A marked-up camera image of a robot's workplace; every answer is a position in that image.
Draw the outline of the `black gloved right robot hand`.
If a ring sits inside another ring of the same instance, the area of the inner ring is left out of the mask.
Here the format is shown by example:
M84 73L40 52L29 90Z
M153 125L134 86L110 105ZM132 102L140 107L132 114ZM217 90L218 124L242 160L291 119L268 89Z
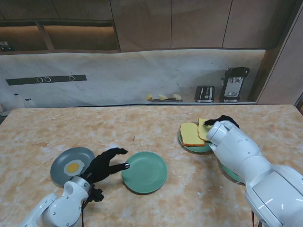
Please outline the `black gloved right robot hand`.
M235 122L234 119L232 119L231 117L227 116L227 115L221 115L219 118L217 119L210 119L204 122L205 126L212 126L214 125L216 122L221 122L221 121L229 121L231 123L233 123L237 128L239 128L239 125Z

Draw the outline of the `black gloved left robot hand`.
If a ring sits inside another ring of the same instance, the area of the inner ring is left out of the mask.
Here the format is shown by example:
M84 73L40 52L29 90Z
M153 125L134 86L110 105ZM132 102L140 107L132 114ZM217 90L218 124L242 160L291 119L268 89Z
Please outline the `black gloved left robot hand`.
M89 167L81 175L90 184L100 182L110 175L126 170L130 167L128 163L110 166L110 161L116 155L125 155L128 151L124 148L111 148L92 160Z

